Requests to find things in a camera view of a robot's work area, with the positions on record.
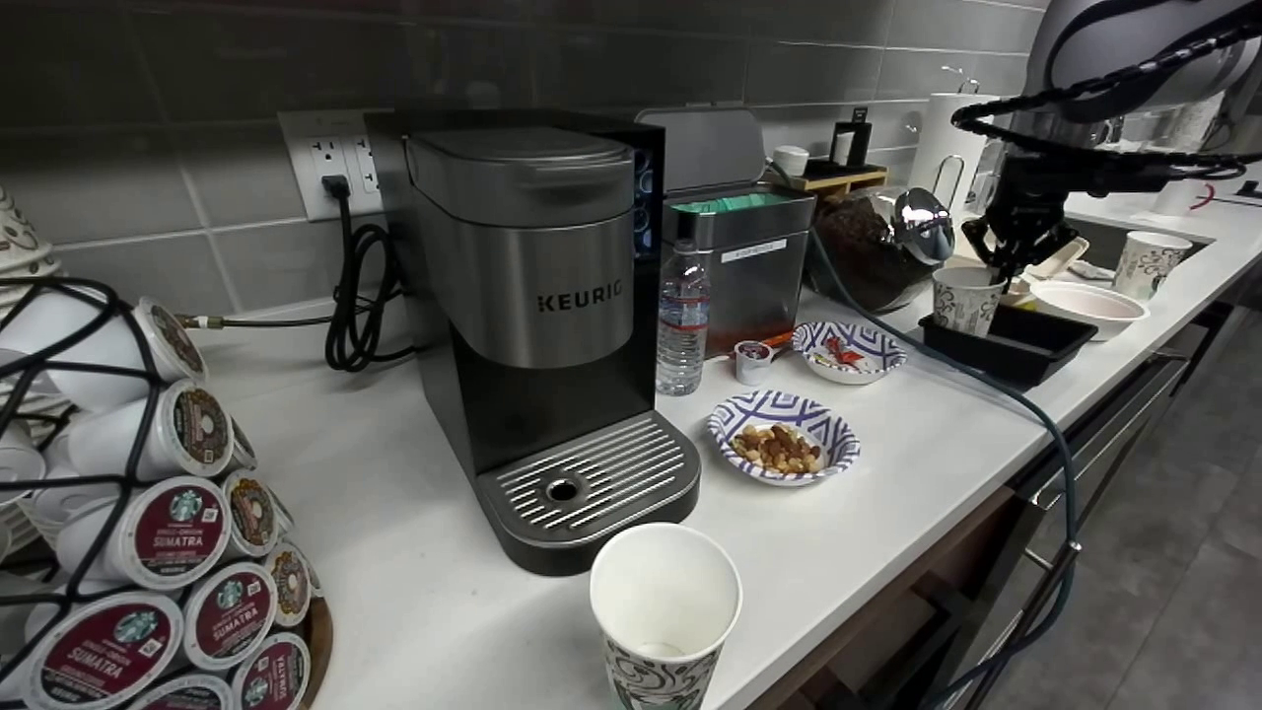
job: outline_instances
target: water bottle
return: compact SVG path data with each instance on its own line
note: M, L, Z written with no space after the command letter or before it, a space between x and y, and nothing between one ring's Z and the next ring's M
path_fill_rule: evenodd
M712 250L675 241L659 300L659 395L691 395L703 384L712 289L707 266Z

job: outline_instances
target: countertop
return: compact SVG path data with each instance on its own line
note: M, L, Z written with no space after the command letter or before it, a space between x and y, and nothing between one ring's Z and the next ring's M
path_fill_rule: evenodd
M1251 218L1207 209L1178 226L1210 250L1177 268L1140 325L1031 391L1033 404L1075 424L1143 362L1253 266L1262 238L1242 228ZM831 305L804 305L804 320L826 313ZM333 601L337 662L320 710L615 706L588 577L529 577L496 550L416 362L337 375L320 338L320 328L198 334L210 388L256 441L260 472L296 514L296 542ZM728 360L707 362L700 395L659 399L707 466L687 524L712 534L747 580L712 710L749 706L1051 441L1018 408L917 350L871 388L822 384L796 360L783 360L766 388L829 404L860 435L860 456L814 491L762 491L703 441L714 404L741 391Z

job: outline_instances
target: bowl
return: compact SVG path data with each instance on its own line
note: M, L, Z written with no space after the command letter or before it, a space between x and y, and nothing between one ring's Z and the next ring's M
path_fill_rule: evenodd
M739 435L747 425L758 425L758 430L784 425L796 438L822 446L822 470L814 470L814 472L762 470L758 463L749 463L739 451ZM776 491L816 485L816 480L839 472L846 466L852 466L860 454L856 435L846 420L835 420L829 408L803 399L803 395L788 395L788 391L747 391L747 395L728 399L712 416L712 435L714 435L714 446L724 451L724 456L739 472L747 472L762 485L776 485Z
M795 350L829 384L866 388L898 367L892 334L868 325L803 325Z
M1127 325L1143 320L1143 305L1119 297L1102 286L1075 286L1075 279L1031 279L1031 305L1038 313L1083 320L1096 328L1096 338L1119 334Z

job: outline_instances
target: coffee maker lid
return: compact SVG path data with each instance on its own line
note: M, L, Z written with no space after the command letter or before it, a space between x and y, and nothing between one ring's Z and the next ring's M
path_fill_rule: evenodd
M553 128L471 128L416 133L416 187L474 226L608 222L637 203L632 145Z

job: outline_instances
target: coffee maker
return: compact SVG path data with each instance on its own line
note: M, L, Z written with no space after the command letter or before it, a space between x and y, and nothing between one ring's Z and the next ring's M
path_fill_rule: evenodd
M387 128L399 255L445 320L424 388L508 560L583 571L620 527L683 520L700 451L654 416L663 133L575 115Z

